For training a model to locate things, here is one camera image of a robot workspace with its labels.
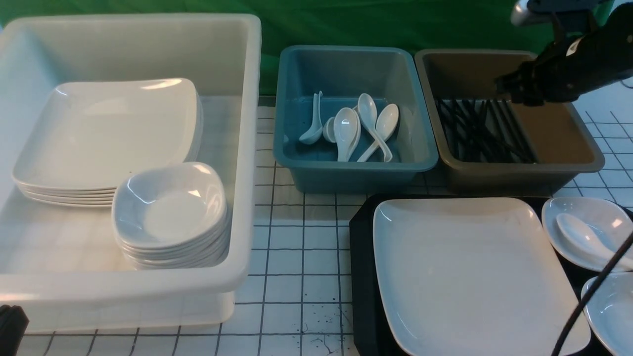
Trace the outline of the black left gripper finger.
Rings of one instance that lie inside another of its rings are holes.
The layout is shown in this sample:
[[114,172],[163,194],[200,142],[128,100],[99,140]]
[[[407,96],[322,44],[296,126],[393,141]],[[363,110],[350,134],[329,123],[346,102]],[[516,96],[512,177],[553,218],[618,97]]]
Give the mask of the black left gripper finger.
[[29,324],[21,306],[0,307],[0,355],[15,356]]

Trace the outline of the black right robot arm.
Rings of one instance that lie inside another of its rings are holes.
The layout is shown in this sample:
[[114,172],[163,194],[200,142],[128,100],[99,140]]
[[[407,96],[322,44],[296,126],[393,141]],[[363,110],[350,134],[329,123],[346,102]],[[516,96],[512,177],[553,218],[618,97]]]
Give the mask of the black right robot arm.
[[495,79],[513,103],[571,103],[581,95],[632,76],[633,7],[616,7],[604,25],[594,17],[598,0],[518,0],[515,26],[551,22],[554,38],[536,59]]

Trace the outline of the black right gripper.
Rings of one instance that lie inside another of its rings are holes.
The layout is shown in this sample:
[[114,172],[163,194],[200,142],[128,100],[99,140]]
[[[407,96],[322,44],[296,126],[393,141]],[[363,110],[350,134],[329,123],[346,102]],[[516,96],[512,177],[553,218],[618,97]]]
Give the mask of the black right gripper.
[[508,94],[512,102],[525,106],[547,103],[571,103],[577,99],[572,67],[577,64],[577,52],[546,48],[533,61],[522,63],[516,74],[495,78],[498,94]]

